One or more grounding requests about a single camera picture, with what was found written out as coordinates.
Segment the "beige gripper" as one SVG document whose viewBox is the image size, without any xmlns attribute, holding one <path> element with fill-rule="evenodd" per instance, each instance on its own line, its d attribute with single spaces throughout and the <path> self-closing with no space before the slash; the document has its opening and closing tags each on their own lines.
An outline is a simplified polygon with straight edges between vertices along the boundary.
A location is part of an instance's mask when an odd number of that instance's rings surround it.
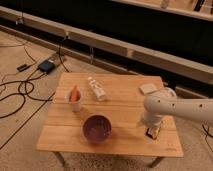
<svg viewBox="0 0 213 171">
<path fill-rule="evenodd" d="M 159 130 L 163 117 L 161 115 L 154 115 L 151 113 L 145 113 L 137 122 L 137 126 L 146 126 L 152 130 Z"/>
</svg>

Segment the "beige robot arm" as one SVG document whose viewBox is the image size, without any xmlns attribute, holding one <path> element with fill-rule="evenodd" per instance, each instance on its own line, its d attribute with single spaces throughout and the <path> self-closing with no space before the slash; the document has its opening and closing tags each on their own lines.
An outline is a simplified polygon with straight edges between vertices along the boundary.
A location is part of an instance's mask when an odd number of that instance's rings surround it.
<svg viewBox="0 0 213 171">
<path fill-rule="evenodd" d="M 213 126 L 213 99 L 183 99 L 165 88 L 145 96 L 140 122 L 147 128 L 159 128 L 164 115 Z"/>
</svg>

